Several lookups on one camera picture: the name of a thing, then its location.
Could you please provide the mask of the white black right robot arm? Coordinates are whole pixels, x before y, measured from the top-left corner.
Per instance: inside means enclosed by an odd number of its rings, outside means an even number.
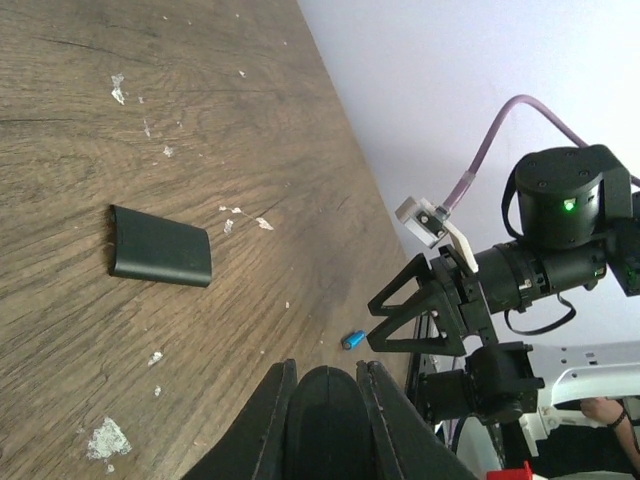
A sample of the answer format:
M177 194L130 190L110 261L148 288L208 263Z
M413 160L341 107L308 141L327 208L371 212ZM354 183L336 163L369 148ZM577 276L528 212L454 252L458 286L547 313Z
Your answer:
M526 155L512 170L501 206L519 205L510 241L480 253L443 208L408 199L399 210L438 256L415 256L368 305L379 324L377 352L463 357L463 369L417 374L416 392L432 421L473 416L520 429L538 410L547 378L534 372L528 333L497 339L495 314L522 313L535 301L576 287L593 289L613 273L624 293L639 292L639 196L628 170L603 145Z

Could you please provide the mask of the person's forearm with wristband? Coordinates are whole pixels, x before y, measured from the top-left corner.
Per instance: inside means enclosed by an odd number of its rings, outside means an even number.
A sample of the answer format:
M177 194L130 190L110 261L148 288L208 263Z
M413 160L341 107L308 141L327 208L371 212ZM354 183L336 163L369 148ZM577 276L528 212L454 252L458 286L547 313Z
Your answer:
M586 418L613 430L626 456L638 470L639 443L624 406L617 400L593 397L581 400L580 408Z

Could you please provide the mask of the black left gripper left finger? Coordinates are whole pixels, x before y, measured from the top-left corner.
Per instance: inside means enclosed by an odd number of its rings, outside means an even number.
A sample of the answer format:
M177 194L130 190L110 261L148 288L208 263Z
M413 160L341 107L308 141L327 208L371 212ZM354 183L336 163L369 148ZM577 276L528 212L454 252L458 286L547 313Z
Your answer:
M273 364L225 434L184 477L282 479L286 417L296 387L295 361Z

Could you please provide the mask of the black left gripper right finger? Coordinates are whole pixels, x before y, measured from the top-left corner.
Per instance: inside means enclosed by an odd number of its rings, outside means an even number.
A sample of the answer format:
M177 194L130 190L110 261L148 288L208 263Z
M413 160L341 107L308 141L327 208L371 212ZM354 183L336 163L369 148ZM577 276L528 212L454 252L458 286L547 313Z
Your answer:
M376 479L475 477L436 437L384 365L358 362L356 382L371 424Z

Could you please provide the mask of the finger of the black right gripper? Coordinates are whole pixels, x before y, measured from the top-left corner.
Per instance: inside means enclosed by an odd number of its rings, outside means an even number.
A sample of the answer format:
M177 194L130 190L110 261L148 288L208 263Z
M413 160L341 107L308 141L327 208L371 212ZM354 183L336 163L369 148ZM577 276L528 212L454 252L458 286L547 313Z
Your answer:
M442 295L413 294L396 305L374 298L368 308L372 316L382 319L367 335L375 352L440 356L466 352L458 329L460 316Z
M373 317L406 320L440 312L440 282L423 253L414 256L367 304Z

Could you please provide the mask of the black remote control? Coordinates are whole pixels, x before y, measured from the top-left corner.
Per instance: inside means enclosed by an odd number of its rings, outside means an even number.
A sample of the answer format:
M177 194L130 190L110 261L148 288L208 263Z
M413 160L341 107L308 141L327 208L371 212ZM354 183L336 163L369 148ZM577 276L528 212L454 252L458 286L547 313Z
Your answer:
M354 378L320 366L289 401L283 454L286 479L373 479L371 424Z

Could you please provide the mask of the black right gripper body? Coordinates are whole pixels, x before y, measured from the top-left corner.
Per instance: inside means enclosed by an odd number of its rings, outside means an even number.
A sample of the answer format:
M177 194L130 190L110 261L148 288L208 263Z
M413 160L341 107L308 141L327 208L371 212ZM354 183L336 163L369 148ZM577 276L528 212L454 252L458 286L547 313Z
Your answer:
M430 262L429 317L438 336L429 340L430 350L464 350L463 340L478 336L483 346L497 344L479 277L451 245L439 248Z

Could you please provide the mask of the black battery cover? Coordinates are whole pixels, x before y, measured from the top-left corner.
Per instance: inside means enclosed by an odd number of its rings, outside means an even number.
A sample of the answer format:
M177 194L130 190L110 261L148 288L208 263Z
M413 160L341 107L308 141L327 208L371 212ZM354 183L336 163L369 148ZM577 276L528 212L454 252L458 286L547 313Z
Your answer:
M213 267L206 230L118 205L110 205L109 212L113 232L110 275L209 286Z

